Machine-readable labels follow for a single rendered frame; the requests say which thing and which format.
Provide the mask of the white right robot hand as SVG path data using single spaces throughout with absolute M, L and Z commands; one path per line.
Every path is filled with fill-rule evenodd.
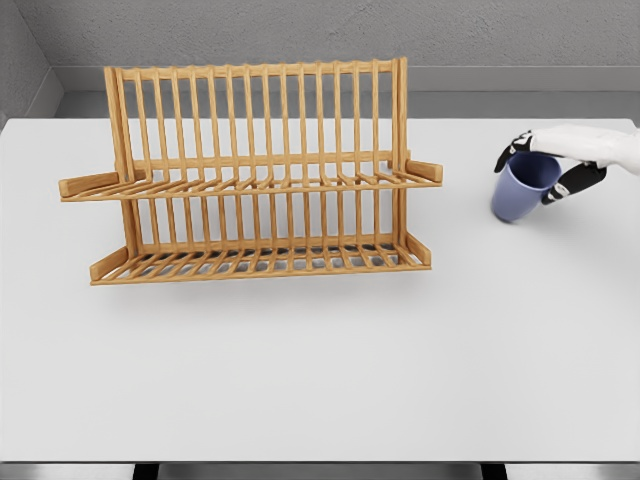
M 542 197 L 548 205 L 581 192 L 606 177 L 610 165 L 618 165 L 618 141 L 625 134 L 613 130 L 567 124 L 546 129 L 529 130 L 515 138 L 499 157 L 494 172 L 500 172 L 517 152 L 541 152 L 571 158 L 579 165 L 563 174 Z

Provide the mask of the wooden two-tier dish rack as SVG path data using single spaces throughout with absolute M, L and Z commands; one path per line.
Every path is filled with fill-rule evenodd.
M 120 203 L 95 285 L 427 270 L 410 189 L 405 58 L 104 71 L 114 168 L 62 180 Z

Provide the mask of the blue cup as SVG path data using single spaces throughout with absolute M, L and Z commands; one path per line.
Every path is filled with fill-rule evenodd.
M 559 162 L 538 152 L 517 152 L 501 172 L 491 209 L 504 221 L 515 221 L 531 212 L 562 173 Z

